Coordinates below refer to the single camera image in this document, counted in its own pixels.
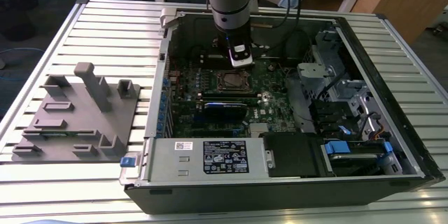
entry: cable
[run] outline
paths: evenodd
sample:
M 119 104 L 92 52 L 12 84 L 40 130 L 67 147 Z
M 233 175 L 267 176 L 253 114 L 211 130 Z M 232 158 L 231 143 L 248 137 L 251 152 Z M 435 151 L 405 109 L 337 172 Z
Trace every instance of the cable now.
M 369 117 L 375 114 L 377 114 L 377 113 L 375 111 L 372 111 L 371 113 L 367 114 L 365 118 L 363 119 L 361 127 L 359 128 L 359 132 L 357 132 L 357 135 L 356 135 L 356 140 L 357 141 L 360 141 L 361 138 L 363 138 L 363 131 L 364 131 L 367 121 L 369 120 Z
M 45 52 L 44 50 L 39 49 L 39 48 L 28 48 L 28 47 L 20 47 L 20 48 L 11 48 L 11 49 L 7 49 L 7 50 L 3 50 L 0 52 L 0 54 L 5 53 L 5 52 L 9 52 L 9 51 L 15 51 L 15 50 L 33 50 L 33 51 L 39 51 L 39 52 Z
M 291 38 L 291 35 L 295 33 L 295 31 L 297 29 L 299 19 L 300 19 L 300 10 L 301 10 L 301 0 L 299 0 L 297 13 L 296 13 L 296 23 L 293 25 L 292 30 L 289 31 L 289 33 L 287 33 L 284 39 L 275 46 L 272 46 L 268 49 L 265 49 L 263 52 L 268 52 L 272 49 L 277 48 L 280 45 L 284 45 L 287 43 L 288 39 Z
M 324 87 L 324 89 L 321 90 L 321 92 L 319 93 L 319 95 L 316 97 L 316 100 L 320 99 L 320 97 L 325 94 L 325 92 L 331 89 L 331 87 L 333 87 L 335 84 L 341 80 L 341 78 L 344 77 L 345 74 L 347 74 L 347 69 L 344 69 L 344 71 L 340 72 L 340 74 L 333 78 L 331 83 Z
M 11 78 L 0 77 L 0 80 L 4 80 L 4 81 L 25 81 L 27 79 L 11 79 Z
M 379 139 L 380 134 L 384 132 L 384 126 L 383 126 L 383 124 L 380 123 L 379 120 L 376 121 L 376 123 L 380 126 L 380 128 L 379 128 L 379 130 L 376 131 L 376 133 L 373 134 L 373 136 L 371 138 L 371 139 L 375 139 L 375 140 Z
M 304 118 L 301 115 L 299 115 L 299 113 L 296 112 L 296 110 L 293 109 L 292 106 L 291 106 L 289 108 L 291 108 L 291 110 L 293 111 L 293 113 L 296 114 L 297 117 L 300 117 L 301 119 L 304 119 L 305 121 L 309 121 L 309 122 L 312 122 L 312 123 L 315 122 L 313 120 L 307 119 L 307 118 Z
M 39 48 L 19 47 L 19 48 L 11 48 L 11 49 L 0 51 L 0 54 L 3 54 L 5 52 L 15 51 L 15 50 L 33 50 L 33 51 L 45 52 L 41 49 L 39 49 Z M 12 78 L 0 77 L 0 80 L 4 80 L 4 81 L 25 81 L 27 79 L 12 79 Z
M 283 26 L 283 24 L 285 23 L 285 21 L 288 20 L 288 16 L 289 16 L 289 11 L 291 11 L 291 0 L 288 0 L 288 8 L 287 8 L 287 13 L 285 13 L 285 16 L 280 22 L 279 25 L 273 26 L 271 29 L 275 29 L 275 28 L 279 28 Z

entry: metal profile rail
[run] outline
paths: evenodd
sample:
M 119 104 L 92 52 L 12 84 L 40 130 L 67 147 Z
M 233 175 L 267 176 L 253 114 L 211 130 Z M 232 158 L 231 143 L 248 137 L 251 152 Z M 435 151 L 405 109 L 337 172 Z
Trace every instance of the metal profile rail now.
M 152 96 L 161 36 L 160 10 L 204 5 L 89 0 L 77 4 L 41 62 L 13 102 L 0 132 L 0 223 L 55 219 L 71 222 L 171 223 L 444 223 L 448 219 L 448 182 L 395 194 L 356 207 L 232 212 L 213 215 L 144 214 L 117 182 L 119 164 L 29 164 L 11 162 L 12 148 L 32 121 L 47 91 L 39 86 L 48 74 L 72 75 L 79 61 L 92 62 L 108 83 L 132 79 L 143 90 L 133 118 L 128 151 L 140 151 Z M 284 12 L 264 8 L 261 12 Z M 447 95 L 387 21 L 369 14 L 304 11 L 307 15 L 344 16 L 371 56 L 429 152 L 448 176 Z

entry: warning label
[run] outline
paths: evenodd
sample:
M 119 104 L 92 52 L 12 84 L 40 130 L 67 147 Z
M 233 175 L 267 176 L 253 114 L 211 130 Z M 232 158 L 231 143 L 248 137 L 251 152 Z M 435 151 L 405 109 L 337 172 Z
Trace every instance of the warning label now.
M 204 173 L 248 173 L 245 141 L 204 142 Z

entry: black cable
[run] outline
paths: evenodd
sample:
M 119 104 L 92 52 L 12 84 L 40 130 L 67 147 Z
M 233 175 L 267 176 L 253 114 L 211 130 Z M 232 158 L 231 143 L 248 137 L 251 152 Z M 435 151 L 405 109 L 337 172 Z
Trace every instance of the black cable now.
M 357 141 L 360 141 L 361 138 L 363 138 L 363 131 L 364 131 L 367 121 L 369 120 L 369 117 L 375 114 L 377 114 L 377 113 L 375 111 L 372 111 L 371 113 L 367 114 L 365 118 L 363 119 L 361 127 L 359 128 L 359 132 L 357 132 L 357 135 L 356 135 L 356 140 Z
M 316 97 L 316 100 L 320 99 L 320 97 L 325 94 L 325 92 L 331 89 L 331 87 L 333 87 L 335 84 L 341 80 L 341 78 L 344 77 L 345 74 L 347 74 L 347 69 L 344 69 L 344 71 L 340 72 L 340 74 L 333 78 L 331 83 L 324 87 L 324 89 L 321 90 L 321 92 L 319 93 L 319 95 Z
M 281 22 L 279 25 L 273 26 L 271 29 L 273 28 L 279 28 L 283 26 L 283 24 L 285 23 L 285 21 L 288 20 L 288 16 L 289 16 L 289 11 L 291 11 L 291 0 L 288 0 L 288 8 L 287 8 L 287 14 L 285 17 L 283 18 Z
M 287 36 L 284 37 L 284 39 L 272 47 L 269 47 L 268 49 L 265 49 L 263 52 L 268 52 L 272 49 L 277 48 L 279 46 L 284 45 L 287 43 L 287 41 L 291 38 L 291 35 L 295 33 L 296 29 L 297 29 L 297 25 L 299 25 L 299 19 L 300 19 L 300 10 L 301 10 L 301 0 L 299 0 L 299 5 L 297 5 L 297 13 L 296 13 L 296 23 L 293 25 L 292 30 L 289 31 L 289 33 L 287 33 Z

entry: blue tab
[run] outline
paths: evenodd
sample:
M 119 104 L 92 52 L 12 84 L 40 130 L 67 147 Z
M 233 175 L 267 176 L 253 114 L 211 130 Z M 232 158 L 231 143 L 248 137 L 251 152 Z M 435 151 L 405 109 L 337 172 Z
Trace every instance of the blue tab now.
M 329 141 L 325 144 L 327 154 L 333 153 L 351 153 L 351 149 L 348 148 L 348 143 L 345 141 Z
M 391 153 L 393 151 L 393 148 L 389 142 L 384 142 L 384 148 L 385 148 L 387 153 Z
M 121 167 L 135 167 L 136 158 L 135 157 L 123 157 L 120 160 Z
M 345 141 L 331 141 L 331 146 L 333 147 L 335 153 L 351 153 L 348 148 L 348 143 Z
M 325 151 L 327 151 L 327 154 L 333 154 L 333 148 L 331 147 L 331 144 L 325 144 Z
M 343 130 L 343 132 L 344 132 L 345 135 L 351 135 L 352 134 L 352 132 L 344 126 L 339 125 L 339 128 Z

